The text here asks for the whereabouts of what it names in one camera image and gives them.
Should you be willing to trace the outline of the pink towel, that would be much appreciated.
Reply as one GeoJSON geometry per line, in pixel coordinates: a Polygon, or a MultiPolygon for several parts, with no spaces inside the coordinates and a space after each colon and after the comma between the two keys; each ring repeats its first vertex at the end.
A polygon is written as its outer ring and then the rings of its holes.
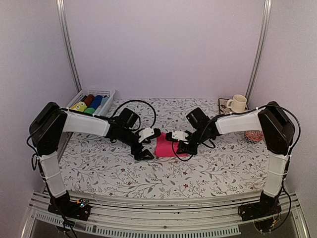
{"type": "Polygon", "coordinates": [[[178,149],[179,142],[174,142],[174,144],[172,145],[172,142],[166,140],[165,137],[165,133],[162,133],[159,137],[157,137],[157,145],[154,154],[159,158],[174,157],[175,154],[172,148],[174,148],[174,151],[176,152],[178,149]]]}

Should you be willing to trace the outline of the green and cream patterned towel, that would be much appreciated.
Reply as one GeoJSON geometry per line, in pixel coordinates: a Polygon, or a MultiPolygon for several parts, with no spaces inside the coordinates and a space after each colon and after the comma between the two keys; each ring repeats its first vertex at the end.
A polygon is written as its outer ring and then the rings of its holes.
{"type": "Polygon", "coordinates": [[[78,102],[74,106],[69,108],[70,110],[84,112],[87,109],[87,105],[84,102],[78,102]]]}

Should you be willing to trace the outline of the right robot arm white sleeve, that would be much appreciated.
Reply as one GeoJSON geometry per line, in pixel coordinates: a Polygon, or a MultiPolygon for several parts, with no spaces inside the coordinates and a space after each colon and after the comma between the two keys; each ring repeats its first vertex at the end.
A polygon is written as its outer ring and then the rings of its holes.
{"type": "Polygon", "coordinates": [[[259,130],[263,132],[269,151],[269,165],[259,202],[241,205],[238,213],[243,221],[253,220],[281,212],[278,198],[284,188],[290,157],[300,135],[300,126],[294,125],[295,116],[277,102],[271,101],[257,109],[242,113],[218,115],[210,119],[200,108],[191,111],[187,120],[200,141],[216,139],[232,132],[259,130]]]}

